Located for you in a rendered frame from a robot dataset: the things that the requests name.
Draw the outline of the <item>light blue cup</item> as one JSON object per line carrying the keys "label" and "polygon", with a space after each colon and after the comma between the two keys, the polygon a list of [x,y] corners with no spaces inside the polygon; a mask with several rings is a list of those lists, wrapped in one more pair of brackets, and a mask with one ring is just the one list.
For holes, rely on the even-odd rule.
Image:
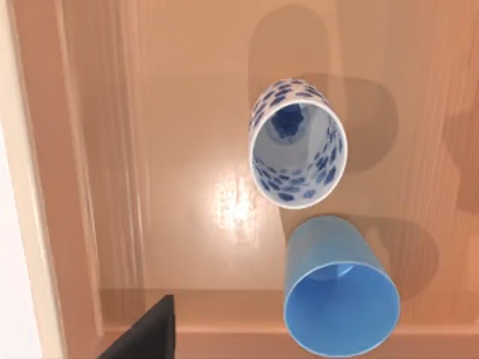
{"label": "light blue cup", "polygon": [[306,351],[350,358],[382,344],[400,318],[393,280],[349,221],[320,215],[287,244],[283,319]]}

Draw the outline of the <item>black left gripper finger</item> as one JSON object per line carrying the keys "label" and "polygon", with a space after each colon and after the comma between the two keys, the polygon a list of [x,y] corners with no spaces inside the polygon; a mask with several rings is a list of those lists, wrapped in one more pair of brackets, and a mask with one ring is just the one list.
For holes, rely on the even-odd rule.
{"label": "black left gripper finger", "polygon": [[97,359],[175,359],[174,296],[165,295]]}

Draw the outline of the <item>white cup with blue pattern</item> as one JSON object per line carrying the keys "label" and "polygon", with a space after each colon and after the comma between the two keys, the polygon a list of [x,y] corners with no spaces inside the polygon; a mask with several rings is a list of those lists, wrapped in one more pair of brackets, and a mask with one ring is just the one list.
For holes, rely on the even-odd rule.
{"label": "white cup with blue pattern", "polygon": [[325,200],[341,181],[347,159],[344,126],[315,86],[281,79],[257,98],[248,123],[248,164],[267,200],[285,209]]}

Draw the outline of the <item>shallow salmon-coloured box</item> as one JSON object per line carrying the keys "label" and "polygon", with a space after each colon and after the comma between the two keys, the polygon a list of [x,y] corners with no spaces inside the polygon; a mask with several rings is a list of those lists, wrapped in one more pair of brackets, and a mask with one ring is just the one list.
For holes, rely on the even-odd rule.
{"label": "shallow salmon-coloured box", "polygon": [[[48,356],[95,358],[163,295],[177,359],[319,359],[282,320],[293,229],[339,215],[401,299],[361,359],[479,359],[479,0],[3,0],[19,75],[4,137],[49,284]],[[248,169],[270,84],[329,99],[338,187],[280,209]],[[44,265],[42,275],[37,267]]]}

